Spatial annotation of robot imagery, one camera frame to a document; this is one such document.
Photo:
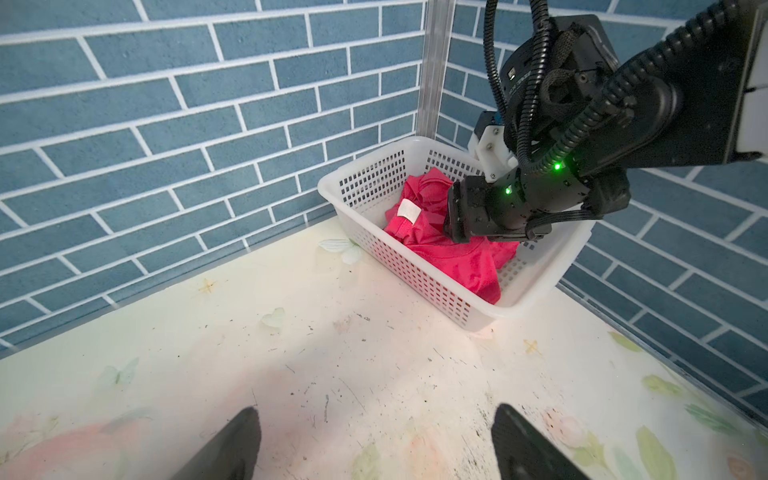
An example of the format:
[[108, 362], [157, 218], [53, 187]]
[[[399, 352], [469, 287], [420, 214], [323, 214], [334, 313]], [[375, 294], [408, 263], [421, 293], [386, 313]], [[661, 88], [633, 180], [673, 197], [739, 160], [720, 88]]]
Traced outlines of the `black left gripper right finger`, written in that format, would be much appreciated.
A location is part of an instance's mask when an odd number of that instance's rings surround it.
[[496, 409], [491, 438], [503, 480], [588, 479], [509, 404]]

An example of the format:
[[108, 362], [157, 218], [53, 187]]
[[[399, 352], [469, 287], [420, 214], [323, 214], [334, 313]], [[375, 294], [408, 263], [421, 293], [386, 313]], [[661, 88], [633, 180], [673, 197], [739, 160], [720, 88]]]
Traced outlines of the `magenta t shirt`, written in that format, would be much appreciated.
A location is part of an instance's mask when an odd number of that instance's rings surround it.
[[444, 233], [453, 182], [433, 168], [406, 179], [399, 201], [385, 212], [384, 231], [488, 303], [501, 298], [498, 270], [512, 260], [517, 242], [483, 237], [456, 243]]

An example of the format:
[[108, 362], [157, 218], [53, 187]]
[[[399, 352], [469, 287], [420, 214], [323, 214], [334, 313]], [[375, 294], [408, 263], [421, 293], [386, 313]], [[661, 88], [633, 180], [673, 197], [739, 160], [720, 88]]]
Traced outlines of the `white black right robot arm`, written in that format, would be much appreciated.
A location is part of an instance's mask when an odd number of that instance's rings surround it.
[[628, 206], [631, 169], [766, 155], [761, 141], [745, 146], [756, 124], [743, 117], [765, 2], [717, 1], [625, 62], [596, 16], [554, 17], [544, 1], [530, 8], [531, 38], [498, 63], [497, 5], [485, 6], [502, 171], [453, 184], [444, 222], [453, 241], [534, 240], [559, 223], [600, 220]]

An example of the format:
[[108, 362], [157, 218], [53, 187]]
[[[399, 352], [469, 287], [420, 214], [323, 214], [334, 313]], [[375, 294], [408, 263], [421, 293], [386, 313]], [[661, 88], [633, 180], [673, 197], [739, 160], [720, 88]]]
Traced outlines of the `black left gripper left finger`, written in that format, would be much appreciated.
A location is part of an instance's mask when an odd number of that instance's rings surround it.
[[247, 407], [231, 419], [177, 473], [173, 480], [251, 480], [262, 441], [258, 410]]

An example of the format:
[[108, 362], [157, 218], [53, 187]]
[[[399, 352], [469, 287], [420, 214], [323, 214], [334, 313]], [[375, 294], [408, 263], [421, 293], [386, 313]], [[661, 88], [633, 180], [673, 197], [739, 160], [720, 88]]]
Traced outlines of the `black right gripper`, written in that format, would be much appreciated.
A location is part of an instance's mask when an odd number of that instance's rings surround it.
[[448, 192], [445, 234], [455, 243], [483, 237], [492, 242], [535, 240], [555, 224], [597, 221], [630, 202], [624, 169], [609, 169], [584, 179], [560, 162], [544, 175], [520, 168], [496, 182], [467, 176]]

